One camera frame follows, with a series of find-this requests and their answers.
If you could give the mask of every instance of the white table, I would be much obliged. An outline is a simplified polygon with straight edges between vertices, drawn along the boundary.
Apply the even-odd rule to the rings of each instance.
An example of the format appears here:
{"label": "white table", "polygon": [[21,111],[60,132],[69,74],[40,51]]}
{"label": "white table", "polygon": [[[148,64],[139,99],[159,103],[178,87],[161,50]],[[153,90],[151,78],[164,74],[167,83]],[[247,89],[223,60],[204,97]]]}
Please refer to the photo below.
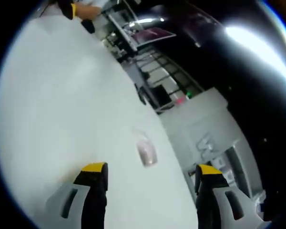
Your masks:
{"label": "white table", "polygon": [[[142,166],[133,130],[158,163]],[[153,109],[103,44],[76,20],[32,20],[0,77],[0,166],[17,203],[33,215],[88,163],[109,165],[107,229],[197,228],[172,146]]]}

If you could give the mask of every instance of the white wall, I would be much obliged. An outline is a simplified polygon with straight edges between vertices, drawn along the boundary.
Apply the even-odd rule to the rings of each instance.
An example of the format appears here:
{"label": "white wall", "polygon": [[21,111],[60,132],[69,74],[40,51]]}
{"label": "white wall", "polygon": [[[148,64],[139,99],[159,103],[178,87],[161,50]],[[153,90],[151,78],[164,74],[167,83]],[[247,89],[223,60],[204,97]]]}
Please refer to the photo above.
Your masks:
{"label": "white wall", "polygon": [[[144,168],[134,129],[153,142]],[[91,162],[109,165],[107,229],[197,228],[161,121],[118,62],[78,21],[32,20],[0,75],[0,170],[28,215]]]}
{"label": "white wall", "polygon": [[219,152],[235,146],[254,195],[255,191],[262,190],[257,164],[245,136],[226,107],[227,101],[212,88],[163,113],[160,119],[182,169],[202,161],[196,144],[207,133]]}

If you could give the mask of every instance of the person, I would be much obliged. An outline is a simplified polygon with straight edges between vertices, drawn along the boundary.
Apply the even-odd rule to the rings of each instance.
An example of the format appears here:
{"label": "person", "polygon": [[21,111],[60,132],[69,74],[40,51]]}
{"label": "person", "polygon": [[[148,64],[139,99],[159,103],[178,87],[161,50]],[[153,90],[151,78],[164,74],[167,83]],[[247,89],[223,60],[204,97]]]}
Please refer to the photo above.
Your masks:
{"label": "person", "polygon": [[63,14],[70,20],[78,17],[82,20],[94,20],[107,0],[50,0],[42,16]]}

